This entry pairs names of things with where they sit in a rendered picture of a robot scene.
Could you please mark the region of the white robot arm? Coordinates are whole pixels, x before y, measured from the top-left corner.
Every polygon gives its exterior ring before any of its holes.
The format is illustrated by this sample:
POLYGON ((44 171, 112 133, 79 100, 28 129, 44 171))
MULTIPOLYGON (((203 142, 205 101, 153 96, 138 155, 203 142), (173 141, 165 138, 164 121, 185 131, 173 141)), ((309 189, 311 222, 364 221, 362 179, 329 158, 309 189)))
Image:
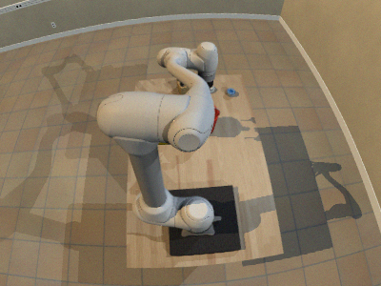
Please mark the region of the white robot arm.
POLYGON ((172 194, 164 189, 158 144, 168 143, 189 153, 207 141, 215 114, 207 83, 215 78, 217 48, 211 42, 203 42, 197 49, 165 48, 158 52, 157 62, 190 90, 182 95, 113 94, 100 103, 97 124, 102 133, 129 153, 141 191, 132 202, 132 211, 138 219, 180 228, 183 237, 214 235, 213 222, 221 221, 221 216, 214 215, 208 200, 200 196, 188 199, 174 196, 173 201, 172 194), (198 75, 188 69, 197 70, 198 75))

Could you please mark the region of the wooden slatted crate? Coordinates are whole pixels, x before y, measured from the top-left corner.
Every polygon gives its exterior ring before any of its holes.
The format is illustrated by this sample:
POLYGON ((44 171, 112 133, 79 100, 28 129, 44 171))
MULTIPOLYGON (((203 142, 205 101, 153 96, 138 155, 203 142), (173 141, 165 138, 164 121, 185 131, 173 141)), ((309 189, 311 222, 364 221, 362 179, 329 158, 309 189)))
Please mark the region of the wooden slatted crate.
POLYGON ((178 91, 180 92, 180 94, 185 94, 189 89, 184 85, 182 84, 178 79, 176 79, 176 82, 178 83, 179 85, 179 88, 181 87, 181 89, 178 89, 178 91))

